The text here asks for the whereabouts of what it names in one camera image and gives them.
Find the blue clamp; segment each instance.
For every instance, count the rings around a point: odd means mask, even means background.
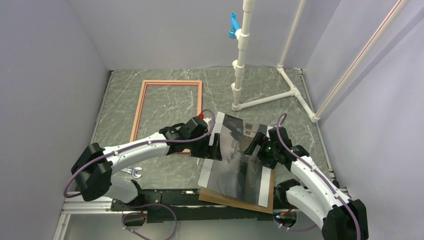
[[[236,31],[240,29],[239,23],[237,22],[236,19],[236,13],[232,12],[231,13],[231,27],[229,29],[229,34],[228,37],[230,39],[235,39],[236,38]]]

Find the white metal frame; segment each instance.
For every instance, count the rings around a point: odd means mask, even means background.
[[[299,92],[297,87],[293,84],[293,82],[290,80],[289,76],[287,76],[286,72],[283,69],[284,62],[287,57],[287,53],[289,52],[290,45],[292,44],[293,37],[296,32],[296,28],[298,27],[299,21],[301,19],[302,12],[304,10],[305,4],[307,0],[299,0],[299,5],[297,7],[296,14],[294,16],[294,20],[291,24],[290,32],[288,34],[284,50],[281,55],[281,59],[276,67],[277,71],[281,74],[283,79],[287,82],[287,84],[290,87],[290,90],[288,92],[283,92],[277,95],[264,97],[261,99],[257,99],[250,102],[244,102],[239,103],[239,98],[242,90],[242,80],[243,80],[243,73],[245,68],[245,54],[246,54],[246,48],[249,41],[249,35],[250,35],[250,22],[251,22],[251,16],[252,11],[255,6],[255,0],[244,0],[243,1],[243,25],[241,26],[241,33],[244,34],[244,37],[237,37],[238,40],[238,59],[235,60],[232,63],[232,66],[235,70],[235,82],[231,84],[231,89],[234,96],[234,101],[232,103],[232,110],[233,111],[240,111],[244,108],[252,107],[255,105],[267,103],[270,101],[286,98],[286,97],[296,97],[296,99],[299,101],[299,103],[302,105],[302,107],[305,109],[309,119],[313,123],[317,123],[318,120],[321,118],[321,116],[328,110],[329,107],[332,106],[332,103],[338,99],[338,97],[341,94],[341,89],[349,82],[352,75],[354,74],[355,70],[358,68],[358,66],[361,64],[361,62],[364,60],[364,58],[368,55],[368,53],[371,51],[371,49],[375,46],[375,44],[378,42],[380,37],[384,34],[384,32],[389,28],[391,23],[394,19],[399,15],[403,7],[407,4],[408,0],[398,0],[397,3],[394,5],[394,7],[391,9],[391,11],[387,14],[383,22],[380,24],[380,26],[377,28],[375,33],[372,35],[372,37],[369,39],[367,44],[363,47],[362,51],[358,54],[356,59],[353,61],[353,63],[350,65],[346,73],[343,75],[343,77],[340,79],[334,90],[330,93],[328,98],[325,100],[324,104],[319,108],[319,110],[314,113],[314,111],[310,108],[310,106],[307,104],[305,99],[303,98],[302,94]]]

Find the wrench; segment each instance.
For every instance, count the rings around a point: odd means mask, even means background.
[[[131,174],[131,176],[135,179],[141,178],[142,175],[141,174],[137,174],[137,171],[141,171],[143,170],[143,168],[141,167],[134,167],[134,169],[129,169],[129,168],[123,168],[120,171],[127,173],[127,174]]]

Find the wooden picture frame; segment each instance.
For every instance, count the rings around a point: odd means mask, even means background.
[[[202,111],[202,81],[201,80],[144,80],[141,85],[140,97],[138,98],[137,109],[135,111],[134,123],[132,124],[130,142],[137,140],[140,119],[142,117],[143,103],[145,100],[148,86],[197,86],[197,115]],[[185,149],[182,153],[188,154],[190,151]]]

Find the gray marble tabletop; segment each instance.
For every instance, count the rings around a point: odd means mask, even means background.
[[[287,75],[303,96],[305,88],[296,69],[287,69]],[[133,121],[143,80],[201,80],[203,82],[202,108],[223,112],[252,123],[274,126],[277,117],[287,112],[284,123],[293,144],[309,151],[317,166],[327,176],[329,168],[325,159],[318,130],[294,97],[287,97],[261,105],[232,111],[234,70],[231,67],[204,69],[143,69],[116,70],[112,72],[104,106],[95,133],[94,142],[101,147],[120,145],[130,141]],[[247,67],[240,102],[248,102],[290,90],[275,68]],[[137,139],[147,137],[160,128],[186,122],[197,112],[197,87],[149,86],[145,94]],[[203,160],[186,154],[152,158],[131,166],[142,167],[142,177],[137,181],[142,188],[192,189],[198,187]],[[117,175],[132,177],[124,172]],[[295,178],[282,165],[275,168],[274,184]]]

